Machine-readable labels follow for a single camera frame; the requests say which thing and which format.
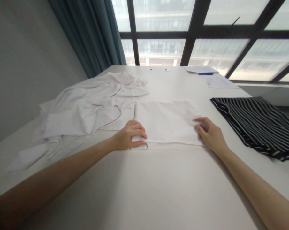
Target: finger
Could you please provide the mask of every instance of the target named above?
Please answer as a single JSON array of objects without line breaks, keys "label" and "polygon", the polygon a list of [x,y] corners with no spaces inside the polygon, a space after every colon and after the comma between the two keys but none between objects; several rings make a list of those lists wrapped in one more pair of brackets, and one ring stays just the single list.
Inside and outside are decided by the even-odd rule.
[{"label": "finger", "polygon": [[131,125],[135,125],[135,124],[140,124],[138,121],[136,120],[129,120],[126,124],[126,126],[131,126]]},{"label": "finger", "polygon": [[140,123],[136,125],[131,125],[130,129],[142,129],[145,132],[145,128]]},{"label": "finger", "polygon": [[145,132],[142,129],[134,129],[130,131],[131,136],[137,136],[137,135],[141,135],[143,136],[145,139],[147,139],[147,135],[145,134]]},{"label": "finger", "polygon": [[200,117],[200,118],[196,118],[193,119],[194,121],[203,121],[206,125],[208,125],[208,128],[210,128],[211,126],[215,125],[209,118],[207,117]]},{"label": "finger", "polygon": [[196,125],[196,130],[199,132],[199,134],[201,135],[201,137],[207,135],[207,132],[204,131],[203,127],[200,125]]},{"label": "finger", "polygon": [[135,148],[135,147],[139,147],[141,145],[145,144],[144,141],[138,141],[138,142],[130,142],[130,147],[131,148]]}]

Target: black and white striped fabric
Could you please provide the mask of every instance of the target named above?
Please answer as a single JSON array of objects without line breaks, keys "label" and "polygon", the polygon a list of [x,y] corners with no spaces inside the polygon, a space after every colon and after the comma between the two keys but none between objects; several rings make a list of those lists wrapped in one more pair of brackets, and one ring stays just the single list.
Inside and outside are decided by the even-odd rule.
[{"label": "black and white striped fabric", "polygon": [[244,145],[289,160],[289,117],[261,97],[210,99]]}]

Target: stack of papers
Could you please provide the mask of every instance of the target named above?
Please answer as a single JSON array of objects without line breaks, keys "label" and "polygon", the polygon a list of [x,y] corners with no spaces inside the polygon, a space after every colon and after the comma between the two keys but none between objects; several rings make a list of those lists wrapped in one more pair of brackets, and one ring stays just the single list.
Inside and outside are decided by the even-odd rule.
[{"label": "stack of papers", "polygon": [[189,73],[199,73],[199,74],[214,74],[219,73],[217,70],[211,68],[210,66],[184,66],[185,70]]}]

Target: forearm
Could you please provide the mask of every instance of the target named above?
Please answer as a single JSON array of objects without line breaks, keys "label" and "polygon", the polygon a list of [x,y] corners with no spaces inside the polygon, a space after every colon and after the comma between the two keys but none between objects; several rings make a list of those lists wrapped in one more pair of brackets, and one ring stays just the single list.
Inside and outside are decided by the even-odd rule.
[{"label": "forearm", "polygon": [[265,226],[269,230],[289,229],[289,201],[229,149],[216,154],[226,165]]},{"label": "forearm", "polygon": [[0,229],[14,229],[113,150],[106,139],[27,178],[0,196]]}]

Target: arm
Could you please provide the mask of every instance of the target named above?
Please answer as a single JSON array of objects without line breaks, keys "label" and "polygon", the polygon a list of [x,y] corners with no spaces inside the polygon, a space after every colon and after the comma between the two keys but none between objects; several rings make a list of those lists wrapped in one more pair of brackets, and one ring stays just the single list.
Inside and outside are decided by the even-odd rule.
[{"label": "arm", "polygon": [[197,118],[208,126],[196,128],[205,144],[225,164],[267,229],[289,229],[289,201],[248,167],[227,146],[221,129],[208,118]]},{"label": "arm", "polygon": [[113,137],[54,163],[1,195],[0,229],[15,229],[109,152],[144,144],[143,141],[131,142],[131,137],[135,135],[147,138],[143,126],[137,121],[130,120]]}]

